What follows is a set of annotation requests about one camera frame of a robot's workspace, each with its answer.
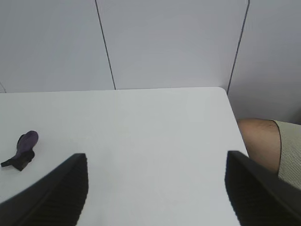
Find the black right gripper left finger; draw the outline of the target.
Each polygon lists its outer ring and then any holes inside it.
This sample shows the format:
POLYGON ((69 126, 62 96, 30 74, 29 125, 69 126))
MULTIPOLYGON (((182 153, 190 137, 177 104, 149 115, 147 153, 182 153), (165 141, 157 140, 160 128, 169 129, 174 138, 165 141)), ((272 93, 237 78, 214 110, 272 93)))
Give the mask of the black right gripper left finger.
POLYGON ((75 226, 88 194, 87 157, 70 156, 0 205, 2 226, 75 226))

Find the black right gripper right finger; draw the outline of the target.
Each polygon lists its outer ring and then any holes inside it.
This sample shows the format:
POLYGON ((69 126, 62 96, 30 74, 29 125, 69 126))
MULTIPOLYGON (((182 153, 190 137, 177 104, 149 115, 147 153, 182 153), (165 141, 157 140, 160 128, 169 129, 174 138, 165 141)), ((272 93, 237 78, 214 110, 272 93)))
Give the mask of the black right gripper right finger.
POLYGON ((301 192, 239 151, 228 151, 225 187, 242 226, 299 226, 301 192))

